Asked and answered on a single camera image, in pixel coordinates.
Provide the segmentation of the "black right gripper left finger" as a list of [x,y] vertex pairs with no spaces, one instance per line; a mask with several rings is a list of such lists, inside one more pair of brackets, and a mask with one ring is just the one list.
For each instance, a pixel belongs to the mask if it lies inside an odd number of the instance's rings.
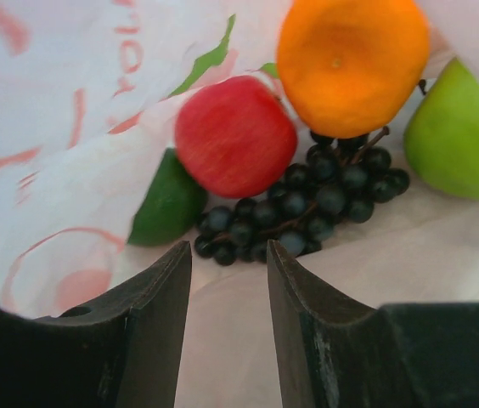
[[58,317],[0,309],[0,407],[171,407],[192,273],[188,242]]

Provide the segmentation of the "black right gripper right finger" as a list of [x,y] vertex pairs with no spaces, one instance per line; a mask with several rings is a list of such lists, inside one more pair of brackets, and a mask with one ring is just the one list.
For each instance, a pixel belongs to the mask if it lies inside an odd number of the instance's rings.
[[479,302],[371,308],[270,241],[285,407],[479,407]]

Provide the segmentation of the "pink plastic bag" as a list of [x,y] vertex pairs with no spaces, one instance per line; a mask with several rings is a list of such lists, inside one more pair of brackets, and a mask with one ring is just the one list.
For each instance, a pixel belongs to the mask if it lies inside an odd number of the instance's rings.
[[[59,279],[92,264],[92,250],[113,264],[104,234],[125,239],[162,148],[156,131],[177,109],[163,94],[217,45],[224,20],[206,4],[0,1],[0,303],[14,260],[37,242],[9,305],[23,315],[56,313]],[[139,111],[155,129],[111,134]],[[479,201],[414,181],[303,263],[372,306],[469,300],[479,309]]]

